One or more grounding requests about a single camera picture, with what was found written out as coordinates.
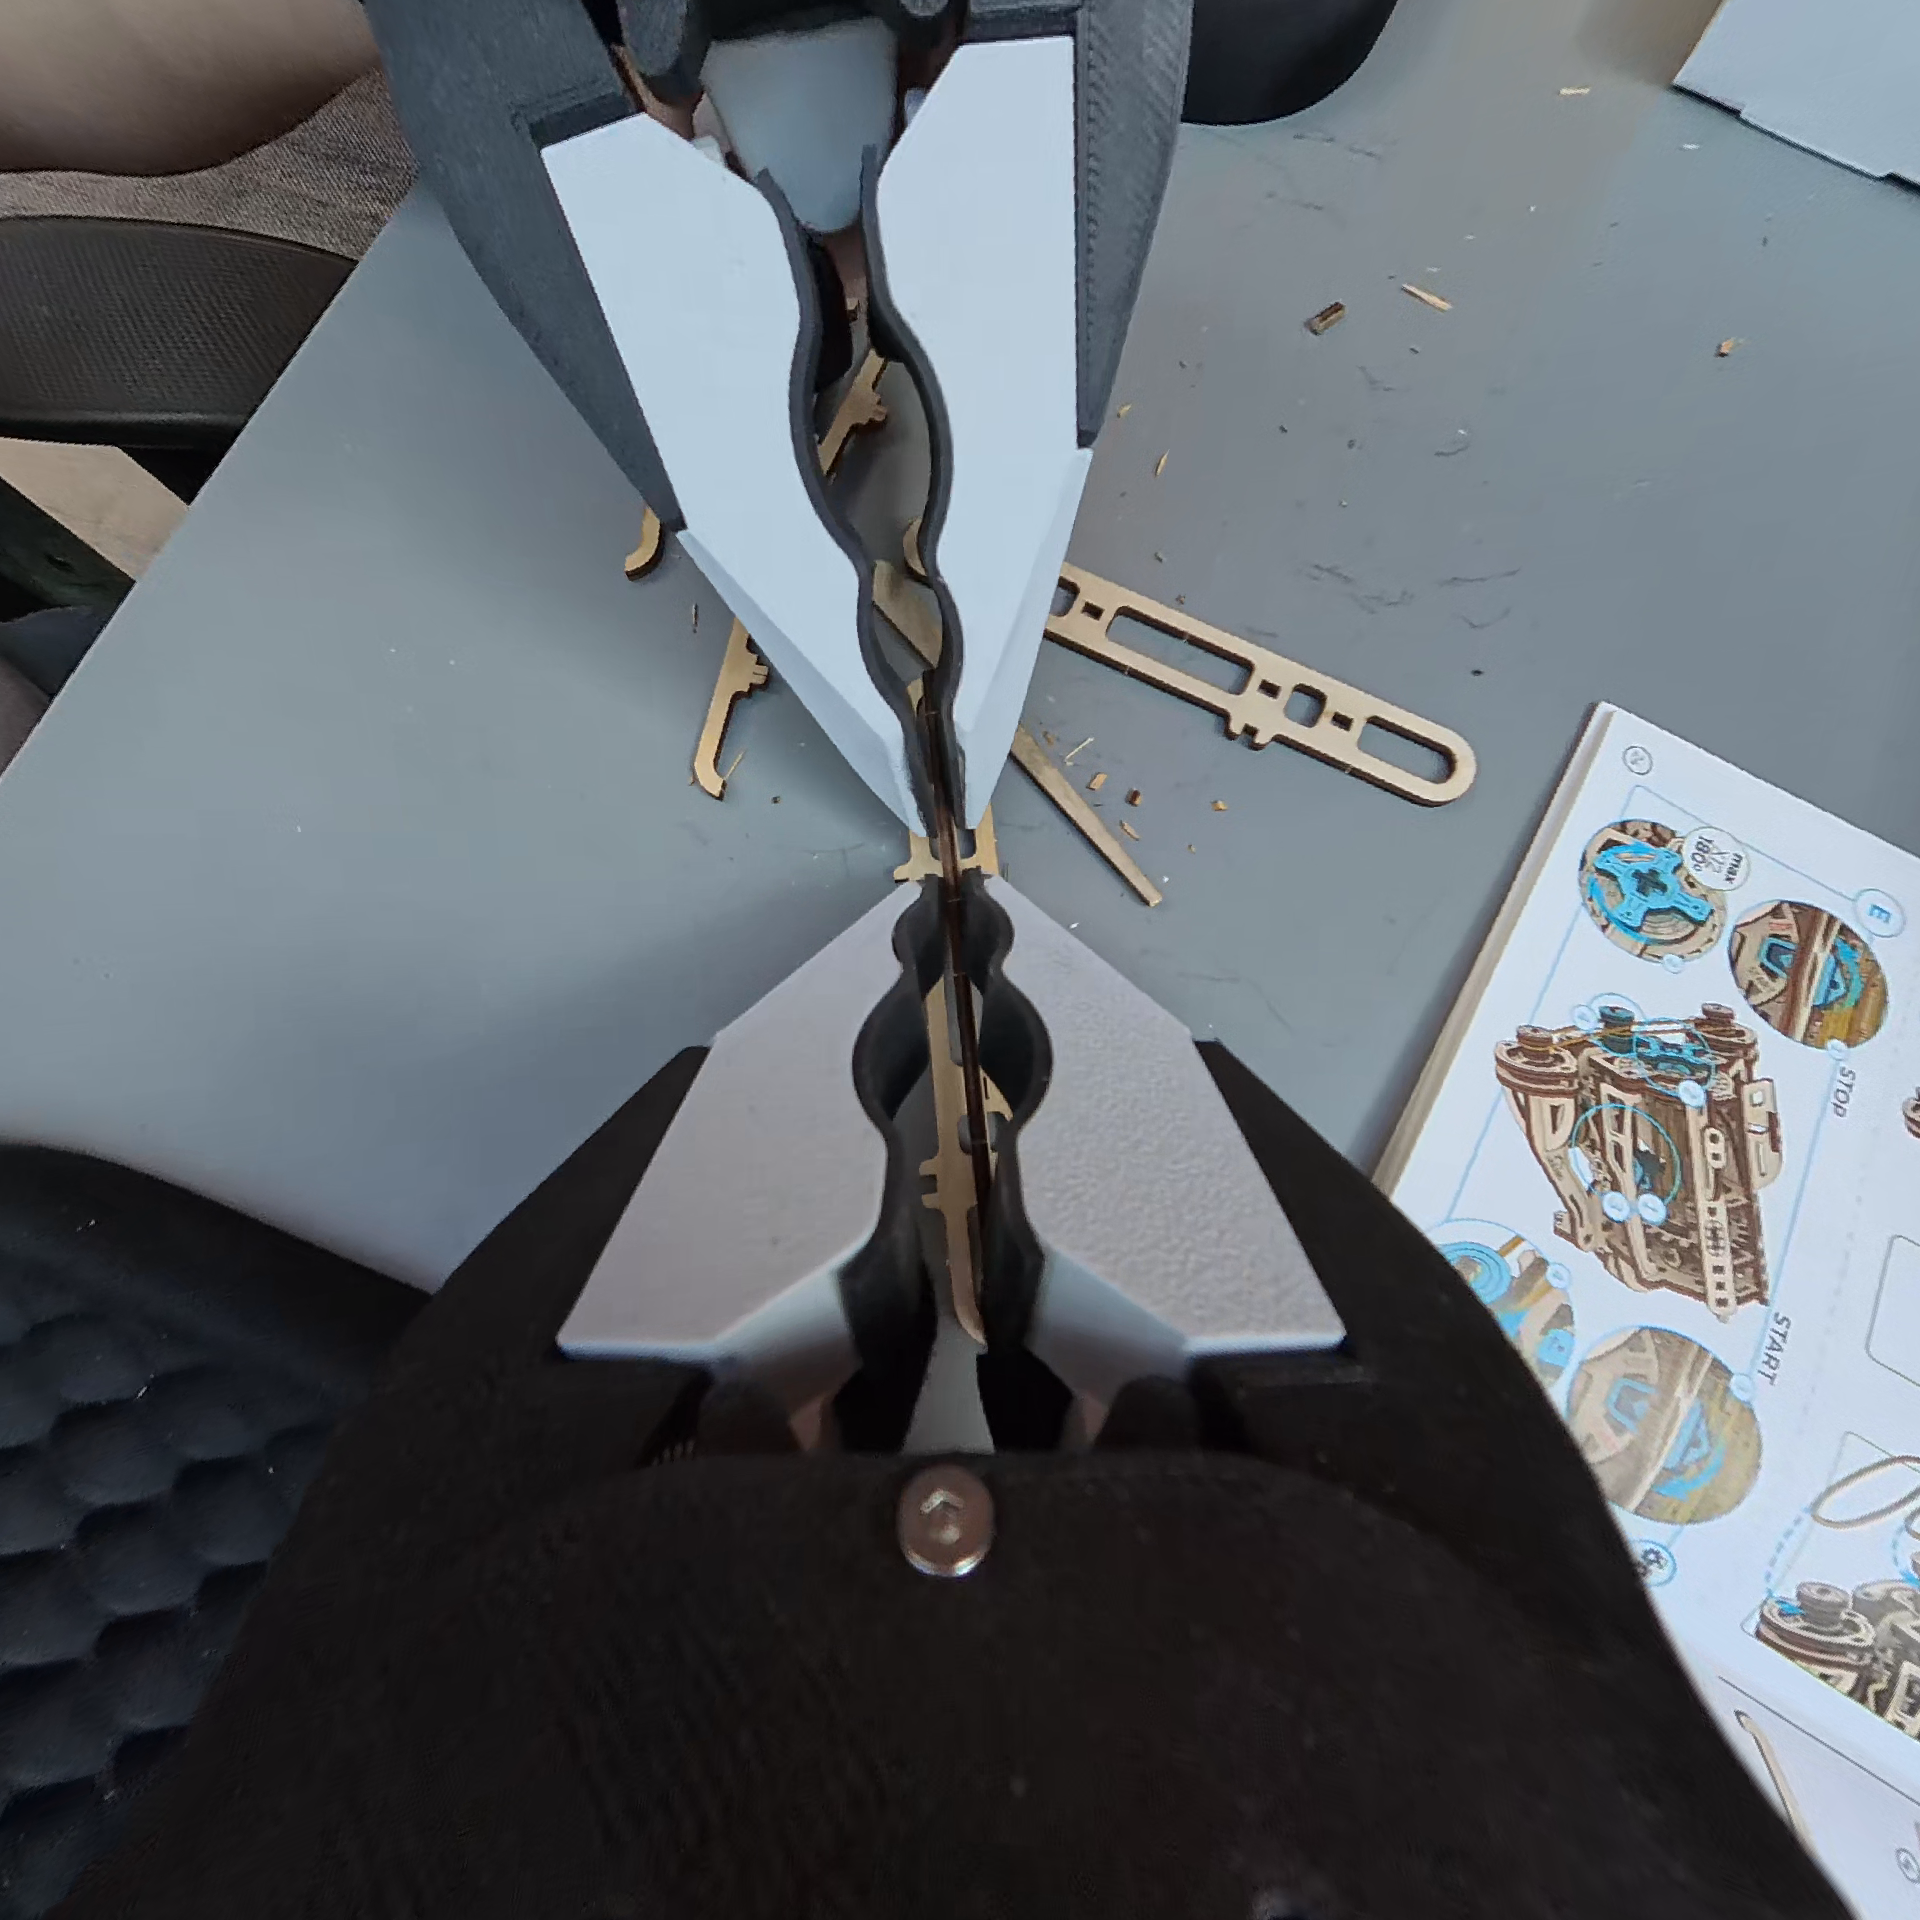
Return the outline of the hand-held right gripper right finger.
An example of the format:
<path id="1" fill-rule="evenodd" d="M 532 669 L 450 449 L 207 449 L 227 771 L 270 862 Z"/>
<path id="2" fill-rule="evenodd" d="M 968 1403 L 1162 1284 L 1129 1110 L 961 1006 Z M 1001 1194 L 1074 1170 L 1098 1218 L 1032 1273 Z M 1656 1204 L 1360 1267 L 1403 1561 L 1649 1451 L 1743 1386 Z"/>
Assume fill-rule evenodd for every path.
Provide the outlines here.
<path id="1" fill-rule="evenodd" d="M 1057 1450 L 1078 1401 L 1347 1331 L 1187 1025 L 1006 880 L 964 917 L 1000 1124 L 977 1306 L 1000 1451 Z"/>

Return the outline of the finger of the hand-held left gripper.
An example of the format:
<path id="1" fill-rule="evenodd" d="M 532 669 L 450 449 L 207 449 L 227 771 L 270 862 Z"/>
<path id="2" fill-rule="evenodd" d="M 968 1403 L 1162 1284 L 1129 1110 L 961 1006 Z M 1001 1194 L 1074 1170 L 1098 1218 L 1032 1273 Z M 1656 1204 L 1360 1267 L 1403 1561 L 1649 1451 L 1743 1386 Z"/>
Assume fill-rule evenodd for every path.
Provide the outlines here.
<path id="1" fill-rule="evenodd" d="M 946 713 L 977 825 L 1023 721 L 1089 481 L 1078 418 L 1074 42 L 963 43 L 873 196 L 886 308 L 943 453 L 920 554 L 951 611 Z"/>
<path id="2" fill-rule="evenodd" d="M 866 554 L 815 442 L 824 321 L 791 208 L 674 132 L 579 132 L 542 160 L 682 547 L 866 787 L 922 825 L 902 697 L 868 660 Z"/>

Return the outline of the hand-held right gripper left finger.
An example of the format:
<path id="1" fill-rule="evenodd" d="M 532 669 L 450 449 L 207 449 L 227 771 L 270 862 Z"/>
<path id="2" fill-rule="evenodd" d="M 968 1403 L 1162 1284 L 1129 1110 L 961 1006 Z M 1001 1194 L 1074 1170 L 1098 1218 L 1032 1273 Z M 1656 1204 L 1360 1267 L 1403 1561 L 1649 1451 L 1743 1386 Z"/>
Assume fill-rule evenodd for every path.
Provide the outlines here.
<path id="1" fill-rule="evenodd" d="M 928 1073 L 943 886 L 899 884 L 715 1034 L 560 1328 L 572 1357 L 747 1377 L 906 1441 L 938 1307 L 906 1107 Z"/>

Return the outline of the long wooden model part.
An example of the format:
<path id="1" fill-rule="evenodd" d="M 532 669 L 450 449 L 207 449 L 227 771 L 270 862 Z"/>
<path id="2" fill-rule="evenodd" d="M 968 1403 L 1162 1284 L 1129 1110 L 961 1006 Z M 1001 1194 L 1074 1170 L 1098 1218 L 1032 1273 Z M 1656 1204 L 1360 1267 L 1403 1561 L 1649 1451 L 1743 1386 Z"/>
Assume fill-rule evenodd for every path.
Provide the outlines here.
<path id="1" fill-rule="evenodd" d="M 930 669 L 940 664 L 945 641 L 940 613 L 927 590 L 920 534 L 922 516 L 914 516 L 904 532 L 904 562 L 881 562 L 875 568 L 875 609 Z M 972 1076 L 964 1065 L 961 1003 L 955 974 L 946 974 L 927 995 L 928 1085 L 938 1144 L 920 1176 L 923 1208 L 938 1212 L 945 1222 L 945 1265 L 953 1316 L 975 1344 L 986 1349 L 988 1332 L 978 1307 L 982 1232 L 970 1094 L 978 1093 L 982 1123 L 1006 1120 L 1010 1109 L 993 1078 Z"/>

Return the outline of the small cross-shaped wooden part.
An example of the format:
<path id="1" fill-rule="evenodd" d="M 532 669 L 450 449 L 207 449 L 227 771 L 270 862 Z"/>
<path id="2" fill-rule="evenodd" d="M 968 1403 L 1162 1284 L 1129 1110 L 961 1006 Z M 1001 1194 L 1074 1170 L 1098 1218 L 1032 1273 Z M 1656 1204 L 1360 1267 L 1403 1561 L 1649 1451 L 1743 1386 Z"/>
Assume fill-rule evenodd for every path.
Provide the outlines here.
<path id="1" fill-rule="evenodd" d="M 959 858 L 961 873 L 1001 873 L 993 808 L 983 812 L 978 828 L 972 832 L 970 846 L 972 850 L 964 850 Z M 896 866 L 894 880 L 922 882 L 943 876 L 945 864 L 940 846 L 920 832 L 907 834 L 907 860 Z"/>

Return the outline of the small notched wooden part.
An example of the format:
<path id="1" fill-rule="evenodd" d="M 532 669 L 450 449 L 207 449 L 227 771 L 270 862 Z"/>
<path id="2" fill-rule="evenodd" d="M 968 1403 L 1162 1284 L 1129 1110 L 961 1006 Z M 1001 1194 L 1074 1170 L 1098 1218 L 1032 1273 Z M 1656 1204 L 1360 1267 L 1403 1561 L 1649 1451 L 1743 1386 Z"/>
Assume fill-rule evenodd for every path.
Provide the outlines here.
<path id="1" fill-rule="evenodd" d="M 815 414 L 825 420 L 818 460 L 832 481 L 854 442 L 886 427 L 889 408 L 881 381 L 889 360 L 875 347 L 864 293 L 835 273 L 822 280 L 822 340 L 812 369 Z"/>

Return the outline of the grey-brown cloth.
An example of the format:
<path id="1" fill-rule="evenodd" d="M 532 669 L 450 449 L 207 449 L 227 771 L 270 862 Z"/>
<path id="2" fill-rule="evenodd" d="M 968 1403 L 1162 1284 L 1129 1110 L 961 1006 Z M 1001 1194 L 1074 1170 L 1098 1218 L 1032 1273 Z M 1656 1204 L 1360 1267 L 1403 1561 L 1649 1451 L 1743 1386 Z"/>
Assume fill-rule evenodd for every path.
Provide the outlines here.
<path id="1" fill-rule="evenodd" d="M 362 257 L 417 184 L 354 3 L 6 3 L 3 211 Z"/>

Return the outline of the dark rounded object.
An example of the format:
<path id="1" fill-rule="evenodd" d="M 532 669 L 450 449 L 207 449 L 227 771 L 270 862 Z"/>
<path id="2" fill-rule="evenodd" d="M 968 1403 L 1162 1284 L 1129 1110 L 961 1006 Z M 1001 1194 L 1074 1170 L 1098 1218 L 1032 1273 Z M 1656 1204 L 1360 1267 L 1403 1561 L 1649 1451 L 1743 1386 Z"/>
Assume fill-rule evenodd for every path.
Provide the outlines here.
<path id="1" fill-rule="evenodd" d="M 1398 3 L 1195 3 L 1182 118 L 1273 124 L 1345 84 Z"/>

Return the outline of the black office chair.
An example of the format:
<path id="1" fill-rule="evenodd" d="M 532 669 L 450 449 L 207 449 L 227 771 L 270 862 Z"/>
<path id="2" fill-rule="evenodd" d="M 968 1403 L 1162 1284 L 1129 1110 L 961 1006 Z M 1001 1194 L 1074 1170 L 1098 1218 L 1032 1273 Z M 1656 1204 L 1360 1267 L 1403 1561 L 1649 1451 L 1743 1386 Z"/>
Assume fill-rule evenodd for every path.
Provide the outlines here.
<path id="1" fill-rule="evenodd" d="M 3 432 L 122 449 L 193 500 L 353 268 L 252 232 L 7 217 Z"/>

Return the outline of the thin wooden stick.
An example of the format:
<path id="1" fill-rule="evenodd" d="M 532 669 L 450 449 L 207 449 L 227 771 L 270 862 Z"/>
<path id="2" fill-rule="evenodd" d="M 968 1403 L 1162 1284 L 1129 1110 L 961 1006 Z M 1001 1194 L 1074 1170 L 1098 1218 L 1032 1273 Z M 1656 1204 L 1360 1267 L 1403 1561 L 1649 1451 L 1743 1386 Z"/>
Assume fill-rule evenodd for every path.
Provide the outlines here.
<path id="1" fill-rule="evenodd" d="M 1028 728 L 1016 730 L 1010 749 L 1014 763 L 1035 785 L 1035 789 L 1068 819 L 1068 822 L 1092 846 L 1092 850 L 1120 876 L 1120 880 L 1144 901 L 1144 906 L 1162 906 L 1162 886 L 1152 882 L 1126 850 L 1116 830 L 1106 828 L 1103 817 L 1084 796 L 1063 763 L 1048 754 Z"/>

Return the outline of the slotted wooden bar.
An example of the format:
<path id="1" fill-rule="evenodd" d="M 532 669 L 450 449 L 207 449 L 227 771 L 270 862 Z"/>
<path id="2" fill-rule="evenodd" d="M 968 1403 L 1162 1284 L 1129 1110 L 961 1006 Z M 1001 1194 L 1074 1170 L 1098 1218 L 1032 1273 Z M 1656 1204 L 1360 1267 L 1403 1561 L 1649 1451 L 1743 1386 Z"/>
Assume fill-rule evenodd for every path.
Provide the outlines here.
<path id="1" fill-rule="evenodd" d="M 1418 808 L 1474 787 L 1459 731 L 1078 564 L 1062 568 L 1048 638 L 1214 713 L 1227 739 L 1284 745 Z"/>

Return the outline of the illustrated instruction booklet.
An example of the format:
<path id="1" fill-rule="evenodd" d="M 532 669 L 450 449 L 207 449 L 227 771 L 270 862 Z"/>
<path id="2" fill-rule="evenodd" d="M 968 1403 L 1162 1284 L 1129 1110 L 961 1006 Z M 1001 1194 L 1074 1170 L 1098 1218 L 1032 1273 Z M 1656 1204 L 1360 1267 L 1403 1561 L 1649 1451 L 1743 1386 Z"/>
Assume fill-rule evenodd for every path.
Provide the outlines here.
<path id="1" fill-rule="evenodd" d="M 1918 1883 L 1915 858 L 1599 705 L 1378 1170 L 1740 1761 Z"/>

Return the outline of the black honeycomb cushion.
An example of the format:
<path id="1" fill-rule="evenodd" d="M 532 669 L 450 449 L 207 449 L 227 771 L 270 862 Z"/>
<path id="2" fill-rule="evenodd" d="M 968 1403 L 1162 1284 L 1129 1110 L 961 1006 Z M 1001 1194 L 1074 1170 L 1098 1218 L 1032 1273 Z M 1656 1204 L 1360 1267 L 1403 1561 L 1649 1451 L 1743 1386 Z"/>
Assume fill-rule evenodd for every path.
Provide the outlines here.
<path id="1" fill-rule="evenodd" d="M 166 1771 L 426 1294 L 148 1173 L 3 1153 L 3 1915 Z"/>

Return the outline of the white cardboard sheet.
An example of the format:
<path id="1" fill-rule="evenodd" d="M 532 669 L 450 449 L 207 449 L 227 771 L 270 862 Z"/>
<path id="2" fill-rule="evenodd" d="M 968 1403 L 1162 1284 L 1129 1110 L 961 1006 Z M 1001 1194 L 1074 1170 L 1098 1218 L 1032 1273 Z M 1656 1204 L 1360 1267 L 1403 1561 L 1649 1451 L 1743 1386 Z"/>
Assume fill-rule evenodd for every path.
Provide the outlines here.
<path id="1" fill-rule="evenodd" d="M 1673 84 L 1851 171 L 1918 184 L 1918 3 L 1722 3 Z"/>

